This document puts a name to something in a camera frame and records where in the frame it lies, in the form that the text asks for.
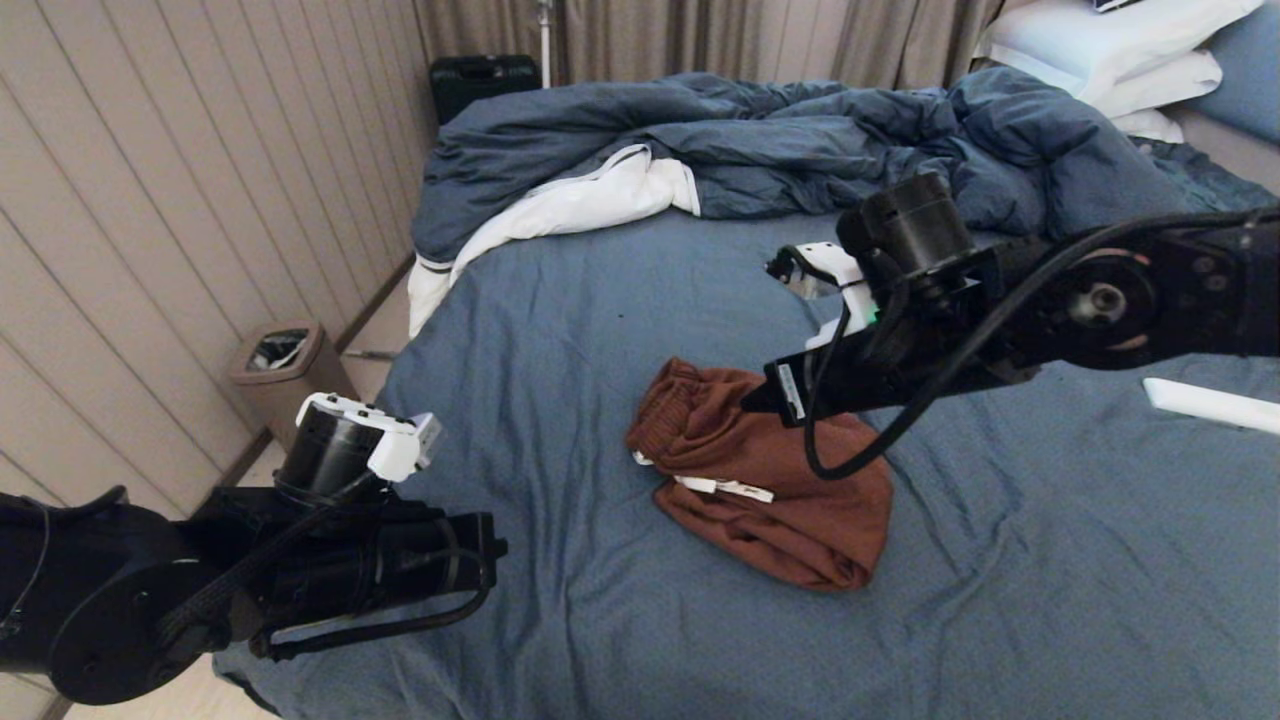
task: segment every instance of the bed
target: bed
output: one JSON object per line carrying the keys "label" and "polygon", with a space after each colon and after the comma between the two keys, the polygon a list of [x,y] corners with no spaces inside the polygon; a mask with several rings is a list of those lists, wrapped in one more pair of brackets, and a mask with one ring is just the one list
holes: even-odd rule
{"label": "bed", "polygon": [[1152,410],[1139,383],[1280,400],[1275,360],[1053,364],[940,401],[888,452],[888,543],[852,593],[687,533],[623,446],[668,357],[758,370],[833,318],[762,266],[900,177],[942,173],[982,240],[1275,197],[1015,70],[910,94],[678,76],[474,105],[442,132],[419,254],[452,272],[526,191],[636,143],[690,169],[699,217],[476,256],[379,398],[447,428],[401,493],[492,511],[509,541],[489,602],[289,662],[234,647],[220,674],[307,719],[1276,716],[1275,438]]}

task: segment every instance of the curtain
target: curtain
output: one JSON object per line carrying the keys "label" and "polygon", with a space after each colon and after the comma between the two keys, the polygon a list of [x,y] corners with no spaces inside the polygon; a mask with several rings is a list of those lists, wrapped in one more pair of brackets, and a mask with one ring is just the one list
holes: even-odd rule
{"label": "curtain", "polygon": [[859,87],[946,86],[969,70],[1002,0],[852,0],[835,78]]}
{"label": "curtain", "polygon": [[707,70],[754,78],[772,0],[559,0],[567,82],[648,81]]}
{"label": "curtain", "polygon": [[538,58],[534,0],[417,0],[426,60],[456,55]]}

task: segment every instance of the baseboard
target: baseboard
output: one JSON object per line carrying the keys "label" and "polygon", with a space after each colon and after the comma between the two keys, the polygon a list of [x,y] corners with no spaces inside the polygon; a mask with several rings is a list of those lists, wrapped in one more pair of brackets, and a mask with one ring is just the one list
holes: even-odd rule
{"label": "baseboard", "polygon": [[408,258],[406,258],[404,261],[401,263],[399,268],[396,268],[396,272],[392,273],[390,279],[383,283],[383,287],[378,288],[374,297],[369,300],[369,305],[365,305],[365,309],[356,315],[356,319],[351,322],[351,325],[333,341],[334,350],[337,350],[338,354],[347,350],[351,341],[356,340],[360,331],[365,329],[369,319],[374,316],[374,313],[376,313],[379,307],[383,306],[387,297],[389,297],[392,291],[396,290],[396,286],[399,284],[401,278],[403,278],[408,273],[410,268],[413,266],[413,258],[415,255],[410,252]]}
{"label": "baseboard", "polygon": [[70,712],[73,705],[76,703],[65,697],[55,696],[54,701],[45,708],[45,714],[40,716],[40,720],[63,720]]}
{"label": "baseboard", "polygon": [[[396,272],[392,273],[392,277],[388,278],[387,282],[383,283],[380,288],[378,288],[378,292],[375,292],[374,296],[369,300],[369,304],[365,306],[365,309],[361,310],[358,315],[356,315],[356,318],[351,322],[351,325],[346,331],[343,331],[343,333],[338,336],[338,338],[334,341],[334,348],[339,354],[343,350],[346,350],[348,345],[351,345],[351,341],[356,340],[356,336],[360,334],[360,331],[365,329],[365,325],[369,323],[369,319],[374,316],[374,313],[376,313],[379,307],[383,306],[383,302],[387,301],[390,293],[396,290],[396,286],[399,284],[401,279],[404,277],[406,273],[408,273],[410,268],[412,266],[413,266],[413,254],[410,254],[410,256],[406,258],[403,263],[401,263],[399,268],[396,268]],[[227,471],[224,471],[223,475],[218,479],[218,487],[238,486],[239,482],[244,478],[244,474],[248,473],[250,468],[253,466],[253,462],[257,462],[257,459],[262,456],[262,452],[270,445],[271,445],[271,432],[268,430],[266,428],[260,429],[257,434],[253,436],[253,439],[250,441],[244,451],[239,454],[236,461],[232,462],[230,466],[227,468]],[[45,720],[54,720],[54,719],[46,717]]]}

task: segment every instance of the label sticker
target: label sticker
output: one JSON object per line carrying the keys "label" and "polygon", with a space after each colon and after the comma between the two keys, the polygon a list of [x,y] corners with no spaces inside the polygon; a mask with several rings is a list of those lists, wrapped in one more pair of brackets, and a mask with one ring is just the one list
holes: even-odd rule
{"label": "label sticker", "polygon": [[782,393],[787,396],[787,405],[791,406],[791,415],[796,420],[804,420],[804,402],[800,402],[800,391],[796,389],[795,375],[791,374],[791,365],[778,365],[778,382],[782,383]]}

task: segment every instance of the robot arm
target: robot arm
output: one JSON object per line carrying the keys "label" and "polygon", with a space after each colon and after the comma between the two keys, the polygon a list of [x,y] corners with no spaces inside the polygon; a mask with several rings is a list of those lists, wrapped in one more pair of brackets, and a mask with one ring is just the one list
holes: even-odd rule
{"label": "robot arm", "polygon": [[[124,502],[0,495],[0,671],[44,673],[81,703],[151,692],[202,652],[248,641],[288,660],[438,628],[477,610],[506,541],[488,512],[447,515],[392,489],[439,423],[315,395],[274,488],[216,488],[186,521]],[[457,609],[279,642],[278,633],[472,593]]]}
{"label": "robot arm", "polygon": [[[819,336],[820,347],[771,363],[742,406],[777,413],[812,437],[817,419],[905,405],[886,442],[859,462],[827,469],[810,452],[819,477],[835,479],[888,447],[936,397],[1025,382],[1043,363],[1124,369],[1190,352],[1275,356],[1277,233],[1272,208],[979,249],[942,182],[915,177],[845,213],[837,234],[846,260],[818,243],[826,247],[783,249],[769,264],[805,293],[844,286],[837,331],[856,332]],[[855,286],[878,314],[850,292]]]}

